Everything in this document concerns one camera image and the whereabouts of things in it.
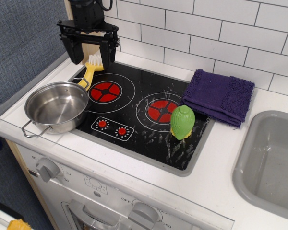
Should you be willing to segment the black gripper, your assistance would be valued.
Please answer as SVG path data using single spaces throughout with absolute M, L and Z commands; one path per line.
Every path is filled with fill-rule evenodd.
M 117 26 L 105 22 L 105 11 L 111 10 L 113 1 L 108 7 L 101 0 L 70 0 L 72 20 L 58 21 L 60 38 L 74 64 L 84 58 L 82 43 L 100 45 L 104 69 L 115 61 L 116 48 L 120 45 Z

